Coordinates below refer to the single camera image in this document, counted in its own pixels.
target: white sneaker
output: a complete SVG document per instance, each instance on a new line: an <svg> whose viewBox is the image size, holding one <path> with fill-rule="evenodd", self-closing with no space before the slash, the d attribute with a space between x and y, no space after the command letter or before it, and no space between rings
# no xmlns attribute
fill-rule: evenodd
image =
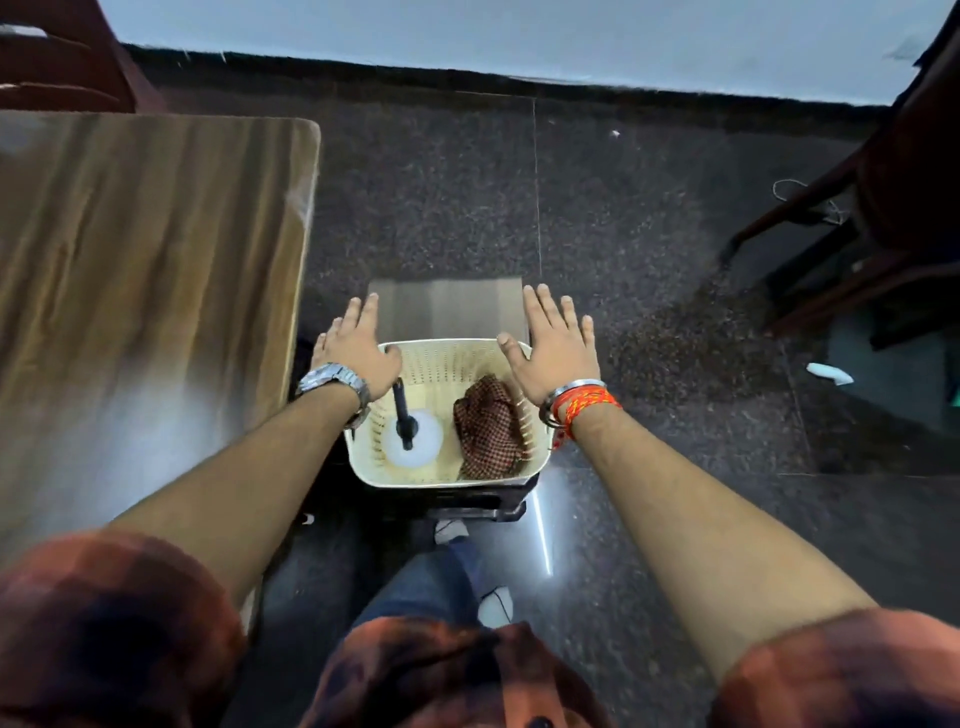
<svg viewBox="0 0 960 728"><path fill-rule="evenodd" d="M433 543L437 546L448 544L458 536L469 536L467 524L460 519L444 519L437 521L433 527Z"/></svg>
<svg viewBox="0 0 960 728"><path fill-rule="evenodd" d="M508 587L497 587L480 600L477 619L489 629L505 627L514 621L514 599Z"/></svg>

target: silver bangle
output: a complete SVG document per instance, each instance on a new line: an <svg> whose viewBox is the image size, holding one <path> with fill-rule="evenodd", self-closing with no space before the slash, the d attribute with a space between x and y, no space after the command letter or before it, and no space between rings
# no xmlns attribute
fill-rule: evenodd
<svg viewBox="0 0 960 728"><path fill-rule="evenodd" d="M587 386L597 386L606 389L607 382L605 382L603 379L574 379L569 384L565 384L563 387L557 387L555 390L553 390L553 392L546 396L546 399L543 400L543 404L540 405L540 421L553 429L563 429L563 423L553 416L553 403L557 401L557 397L564 392L569 392L571 389L577 389L578 387Z"/></svg>

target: jeans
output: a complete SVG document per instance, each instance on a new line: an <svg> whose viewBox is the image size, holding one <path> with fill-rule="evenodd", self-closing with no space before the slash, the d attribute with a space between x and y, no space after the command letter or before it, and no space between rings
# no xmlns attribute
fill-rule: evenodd
<svg viewBox="0 0 960 728"><path fill-rule="evenodd" d="M378 617L424 617L476 626L480 554L466 536L414 556L366 606L350 629Z"/></svg>

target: wristwatch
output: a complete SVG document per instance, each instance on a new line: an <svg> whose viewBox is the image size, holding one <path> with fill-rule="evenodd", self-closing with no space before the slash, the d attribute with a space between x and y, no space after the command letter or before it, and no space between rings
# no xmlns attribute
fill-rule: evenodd
<svg viewBox="0 0 960 728"><path fill-rule="evenodd" d="M300 384L297 385L296 396L299 397L312 389L329 384L331 381L339 381L341 384L345 384L356 392L357 397L360 398L360 408L347 422L349 429L356 429L367 419L367 415L370 413L370 387L367 386L365 379L343 364L322 364L317 369L307 372L300 380Z"/></svg>

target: laundry basket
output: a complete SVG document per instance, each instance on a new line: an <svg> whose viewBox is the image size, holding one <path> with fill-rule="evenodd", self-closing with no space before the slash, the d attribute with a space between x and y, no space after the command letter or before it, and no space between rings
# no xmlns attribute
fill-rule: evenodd
<svg viewBox="0 0 960 728"><path fill-rule="evenodd" d="M374 488L451 488L477 485L518 485L543 470L550 457L551 432L540 421L537 408L520 392L510 365L495 339L427 339L381 344L403 353L403 388L410 410L426 409L441 423L444 443L437 459L420 468L400 468L383 452L380 438L387 422L396 416L389 393L371 405L362 425L347 434L350 466L357 477ZM527 355L530 347L521 343ZM464 458L453 425L453 403L473 382L495 375L514 396L523 436L523 463L511 477L498 480L460 480Z"/></svg>

